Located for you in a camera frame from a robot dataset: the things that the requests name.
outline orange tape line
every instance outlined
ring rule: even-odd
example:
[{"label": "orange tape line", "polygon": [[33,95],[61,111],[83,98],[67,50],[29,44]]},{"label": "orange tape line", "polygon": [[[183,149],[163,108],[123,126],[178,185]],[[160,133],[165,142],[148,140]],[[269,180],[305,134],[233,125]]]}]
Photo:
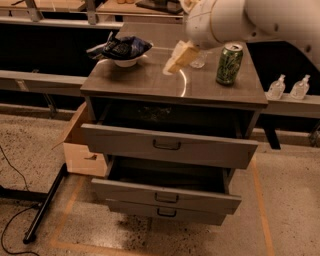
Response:
[{"label": "orange tape line", "polygon": [[59,241],[59,235],[61,234],[63,228],[65,227],[66,221],[70,212],[72,211],[72,207],[79,195],[79,192],[83,186],[85,181],[85,176],[81,176],[78,180],[78,183],[73,190],[71,197],[67,203],[67,206],[60,218],[60,222],[57,225],[56,229],[53,232],[53,235],[50,239],[50,246],[52,248],[64,249],[64,250],[71,250],[71,251],[78,251],[78,252],[88,252],[88,253],[97,253],[103,255],[113,255],[113,256],[133,256],[133,255],[147,255],[145,253],[137,253],[137,252],[129,252],[122,249],[117,248],[109,248],[109,247],[102,247],[102,246],[94,246],[94,245],[86,245],[86,244],[75,244],[75,243],[66,243]]},{"label": "orange tape line", "polygon": [[271,238],[267,213],[266,213],[266,209],[264,206],[262,188],[261,188],[261,184],[259,181],[259,173],[258,173],[258,169],[257,169],[256,155],[254,155],[252,157],[250,165],[251,165],[254,186],[255,186],[257,199],[258,199],[258,206],[259,206],[259,210],[260,210],[262,229],[263,229],[264,239],[265,239],[266,247],[267,247],[267,255],[274,256],[275,255],[274,248],[273,248],[273,244],[272,244],[272,238]]}]

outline cabinet top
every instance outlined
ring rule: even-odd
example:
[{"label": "cabinet top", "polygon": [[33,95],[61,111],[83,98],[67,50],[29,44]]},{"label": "cabinet top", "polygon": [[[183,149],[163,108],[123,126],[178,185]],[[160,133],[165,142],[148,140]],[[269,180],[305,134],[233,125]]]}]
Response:
[{"label": "cabinet top", "polygon": [[245,44],[243,48],[241,68],[231,86],[216,82],[222,47],[208,52],[204,67],[187,66],[169,76],[162,70],[172,49],[153,47],[129,68],[121,68],[110,59],[98,62],[81,92],[84,96],[264,108],[268,101]]}]

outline concrete floor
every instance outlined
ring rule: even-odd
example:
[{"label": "concrete floor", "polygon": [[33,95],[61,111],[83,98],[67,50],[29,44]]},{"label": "concrete floor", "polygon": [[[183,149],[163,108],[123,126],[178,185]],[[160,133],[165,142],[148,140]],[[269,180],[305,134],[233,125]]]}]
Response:
[{"label": "concrete floor", "polygon": [[[31,191],[47,192],[64,163],[52,150],[72,113],[53,119],[43,109],[0,105],[0,145],[25,175]],[[235,215],[221,227],[110,213],[91,189],[90,177],[70,174],[59,187],[35,242],[22,240],[34,210],[19,215],[5,233],[10,251],[39,255],[320,255],[320,149],[307,134],[279,132],[282,150],[272,150],[261,130],[247,170],[237,170],[231,193],[242,196]],[[0,185],[24,183],[0,153]],[[30,203],[0,199],[0,233]],[[7,255],[0,248],[0,255]]]}]

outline hand sanitizer bottle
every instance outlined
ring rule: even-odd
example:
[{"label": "hand sanitizer bottle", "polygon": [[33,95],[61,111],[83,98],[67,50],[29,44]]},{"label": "hand sanitizer bottle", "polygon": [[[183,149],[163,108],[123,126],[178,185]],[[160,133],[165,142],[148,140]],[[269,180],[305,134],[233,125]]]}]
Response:
[{"label": "hand sanitizer bottle", "polygon": [[277,81],[274,81],[267,92],[267,98],[278,100],[281,98],[286,85],[284,83],[285,75],[281,75]]},{"label": "hand sanitizer bottle", "polygon": [[305,77],[301,81],[298,81],[294,84],[290,92],[290,96],[292,98],[297,100],[302,100],[304,96],[306,96],[309,90],[309,84],[308,84],[309,78],[310,78],[309,75],[305,75]]}]

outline wooden drawer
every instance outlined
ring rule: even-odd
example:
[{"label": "wooden drawer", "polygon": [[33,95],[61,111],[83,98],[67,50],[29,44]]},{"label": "wooden drawer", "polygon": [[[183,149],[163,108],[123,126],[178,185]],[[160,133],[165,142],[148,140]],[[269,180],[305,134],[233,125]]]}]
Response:
[{"label": "wooden drawer", "polygon": [[91,152],[246,169],[255,141],[83,124]]},{"label": "wooden drawer", "polygon": [[233,214],[241,202],[226,194],[227,169],[115,157],[107,179],[93,179],[100,199]]},{"label": "wooden drawer", "polygon": [[140,215],[167,220],[198,222],[218,226],[222,225],[226,217],[226,215],[213,214],[210,212],[189,211],[119,201],[107,201],[107,204],[112,212],[121,212],[130,215]]},{"label": "wooden drawer", "polygon": [[110,100],[104,112],[82,126],[92,152],[246,169],[258,145],[238,139],[237,110]]}]

